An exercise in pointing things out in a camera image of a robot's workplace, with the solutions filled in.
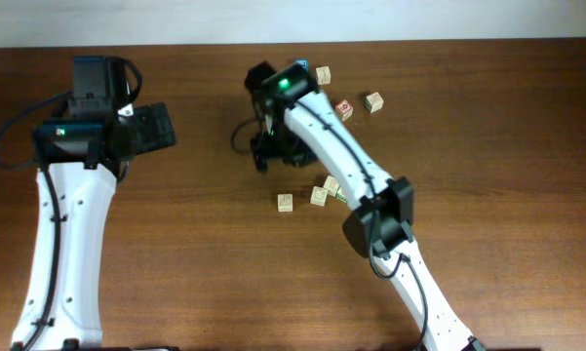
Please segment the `wooden block with apple picture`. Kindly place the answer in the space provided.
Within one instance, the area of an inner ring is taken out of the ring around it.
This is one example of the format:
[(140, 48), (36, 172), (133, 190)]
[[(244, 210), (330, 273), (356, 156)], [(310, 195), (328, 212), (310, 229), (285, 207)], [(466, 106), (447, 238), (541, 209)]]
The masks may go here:
[(314, 186), (310, 203), (316, 206), (323, 207), (326, 204), (327, 198), (329, 196), (329, 191), (323, 187)]

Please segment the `green edged picture block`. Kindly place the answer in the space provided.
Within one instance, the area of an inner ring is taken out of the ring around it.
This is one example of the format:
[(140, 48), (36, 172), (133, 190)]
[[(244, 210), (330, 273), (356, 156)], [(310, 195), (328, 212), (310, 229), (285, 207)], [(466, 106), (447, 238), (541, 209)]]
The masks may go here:
[(339, 187), (338, 190), (336, 191), (336, 198), (343, 203), (347, 202), (347, 198), (344, 195), (344, 192), (341, 187)]

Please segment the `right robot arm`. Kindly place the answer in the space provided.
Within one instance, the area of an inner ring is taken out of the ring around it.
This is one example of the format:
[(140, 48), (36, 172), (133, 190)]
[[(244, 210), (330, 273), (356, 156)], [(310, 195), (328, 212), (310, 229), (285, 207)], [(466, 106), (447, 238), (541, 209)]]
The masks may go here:
[(256, 169), (272, 160), (293, 167), (320, 162), (340, 185), (361, 226), (353, 247), (374, 275), (390, 282), (414, 318), (418, 350), (476, 351), (483, 343), (451, 309), (413, 232), (413, 187), (379, 167), (336, 115), (317, 80), (294, 63), (264, 61), (244, 82), (261, 127), (250, 143)]

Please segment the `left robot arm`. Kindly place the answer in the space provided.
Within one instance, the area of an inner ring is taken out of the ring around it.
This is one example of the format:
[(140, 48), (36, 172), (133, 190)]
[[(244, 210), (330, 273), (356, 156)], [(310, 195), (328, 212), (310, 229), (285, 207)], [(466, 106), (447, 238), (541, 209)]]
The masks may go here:
[(14, 350), (101, 347), (98, 282), (111, 201), (137, 155), (176, 144), (165, 103), (133, 106), (142, 76), (130, 60), (76, 57), (72, 81), (32, 131), (39, 215)]

